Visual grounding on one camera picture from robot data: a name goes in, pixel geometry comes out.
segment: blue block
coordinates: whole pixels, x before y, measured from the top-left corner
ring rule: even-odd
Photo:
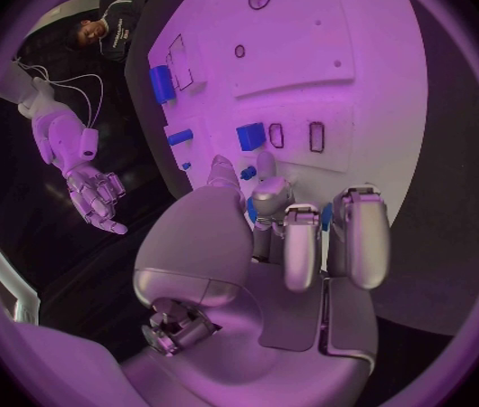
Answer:
[[[180,143],[186,142],[187,140],[191,140],[192,138],[194,138],[193,132],[190,129],[186,129],[185,131],[168,136],[168,143],[172,147],[173,145],[178,145]]]
[[[155,66],[149,70],[151,84],[156,101],[159,104],[165,104],[170,99],[175,98],[174,85],[172,84],[172,74],[166,65]]]
[[[254,151],[266,142],[266,132],[262,123],[248,124],[236,128],[242,151]]]
[[[248,181],[250,178],[256,175],[257,175],[257,169],[253,166],[249,166],[247,169],[243,169],[241,171],[240,178],[244,179],[245,181]]]
[[[321,223],[323,224],[323,231],[330,229],[330,223],[332,222],[332,204],[329,203],[323,209],[321,213]]]
[[[257,216],[258,216],[258,213],[257,213],[257,210],[255,209],[255,205],[253,203],[253,198],[250,197],[248,200],[247,200],[247,212],[249,213],[249,218],[250,220],[254,223],[257,221]]]

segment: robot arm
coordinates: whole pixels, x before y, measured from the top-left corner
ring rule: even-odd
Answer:
[[[104,231],[126,233],[125,225],[112,220],[125,188],[115,174],[102,174],[90,164],[97,154],[98,131],[86,128],[67,105],[53,97],[47,81],[31,79],[15,62],[0,83],[0,98],[18,104],[19,112],[32,121],[43,161],[61,170],[84,220]]]

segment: man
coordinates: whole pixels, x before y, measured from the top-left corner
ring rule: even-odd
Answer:
[[[81,50],[99,42],[102,56],[115,62],[124,62],[146,1],[116,0],[99,20],[83,20],[72,27],[66,38],[67,48]]]

